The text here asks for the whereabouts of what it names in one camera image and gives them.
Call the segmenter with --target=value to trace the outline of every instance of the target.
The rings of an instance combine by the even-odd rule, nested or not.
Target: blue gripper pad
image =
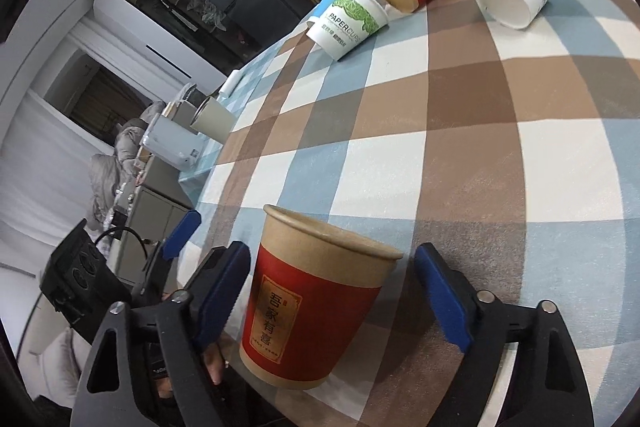
[[[445,338],[466,353],[473,342],[476,318],[476,304],[469,295],[473,287],[461,273],[449,268],[431,243],[417,248],[414,268]]]
[[[193,342],[200,349],[205,349],[220,337],[250,268],[249,247],[240,241],[234,241],[225,250],[208,277],[204,276],[199,281],[196,277],[194,285],[207,285],[213,282],[200,302],[196,320],[197,333]]]
[[[170,261],[180,255],[180,250],[184,248],[187,241],[196,231],[202,222],[202,216],[197,210],[189,210],[174,231],[164,240],[162,245],[162,257],[166,261]]]

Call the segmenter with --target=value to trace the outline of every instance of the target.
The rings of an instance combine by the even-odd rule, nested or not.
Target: metal screw
[[[495,295],[492,294],[489,290],[480,290],[477,295],[478,300],[480,302],[484,302],[485,304],[490,304],[495,301]]]
[[[118,302],[114,302],[110,307],[109,307],[109,312],[113,313],[114,315],[117,315],[118,313],[120,313],[121,311],[123,311],[124,309],[124,302],[122,301],[118,301]]]
[[[177,290],[171,295],[171,302],[185,302],[189,298],[189,292],[187,290]]]
[[[542,301],[540,307],[547,313],[556,313],[558,311],[558,306],[551,301]]]

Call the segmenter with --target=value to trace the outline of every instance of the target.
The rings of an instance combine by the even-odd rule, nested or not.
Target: cup label
[[[251,329],[251,346],[258,353],[280,363],[301,302],[302,296],[262,276]]]

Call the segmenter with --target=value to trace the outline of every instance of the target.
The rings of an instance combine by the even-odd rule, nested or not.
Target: green leaf pattern
[[[373,35],[380,29],[380,25],[372,17],[372,15],[357,1],[354,0],[335,0],[331,6],[342,8],[345,13],[356,21],[362,21],[362,29],[369,35]]]

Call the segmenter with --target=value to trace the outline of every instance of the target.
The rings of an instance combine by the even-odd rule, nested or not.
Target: table
[[[424,427],[461,360],[424,304],[423,242],[510,303],[552,299],[578,349],[596,425],[640,385],[640,9],[550,0],[526,31],[476,0],[433,0],[340,62],[301,24],[247,65],[239,115],[210,170],[188,244],[255,254],[275,203],[404,251],[321,387],[276,390],[242,368],[248,286],[226,326],[232,365],[300,426]],[[504,367],[481,425],[504,396]]]

